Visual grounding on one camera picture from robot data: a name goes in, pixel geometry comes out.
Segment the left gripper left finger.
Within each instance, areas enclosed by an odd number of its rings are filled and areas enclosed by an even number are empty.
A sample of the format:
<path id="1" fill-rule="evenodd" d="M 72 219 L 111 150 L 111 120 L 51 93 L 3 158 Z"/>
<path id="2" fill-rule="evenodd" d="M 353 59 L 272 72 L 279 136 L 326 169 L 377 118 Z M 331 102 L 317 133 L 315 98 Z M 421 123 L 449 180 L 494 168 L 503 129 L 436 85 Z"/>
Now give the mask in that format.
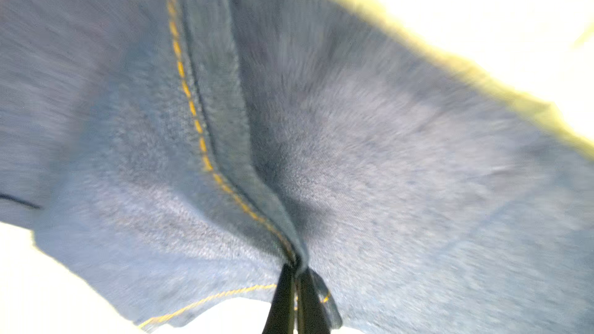
<path id="1" fill-rule="evenodd" d="M 294 334 L 295 280 L 293 269 L 285 264 L 278 280 L 263 334 Z"/>

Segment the dark blue denim trousers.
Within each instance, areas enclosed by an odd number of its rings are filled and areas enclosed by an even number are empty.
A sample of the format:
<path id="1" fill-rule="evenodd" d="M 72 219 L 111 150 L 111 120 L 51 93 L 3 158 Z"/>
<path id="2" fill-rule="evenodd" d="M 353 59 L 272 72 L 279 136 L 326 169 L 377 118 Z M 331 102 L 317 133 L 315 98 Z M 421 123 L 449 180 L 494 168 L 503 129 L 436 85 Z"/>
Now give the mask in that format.
<path id="1" fill-rule="evenodd" d="M 147 331 L 593 331 L 592 161 L 333 0 L 1 0 L 1 219 Z"/>

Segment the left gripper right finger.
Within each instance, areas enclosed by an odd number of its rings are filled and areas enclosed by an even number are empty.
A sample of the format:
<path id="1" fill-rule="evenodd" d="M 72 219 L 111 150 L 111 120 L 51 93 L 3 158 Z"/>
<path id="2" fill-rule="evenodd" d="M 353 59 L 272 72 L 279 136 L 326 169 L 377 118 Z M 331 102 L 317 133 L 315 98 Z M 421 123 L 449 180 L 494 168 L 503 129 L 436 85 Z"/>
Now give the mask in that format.
<path id="1" fill-rule="evenodd" d="M 328 319 L 319 300 L 311 269 L 296 281 L 298 293 L 297 330 L 299 334 L 331 334 Z"/>

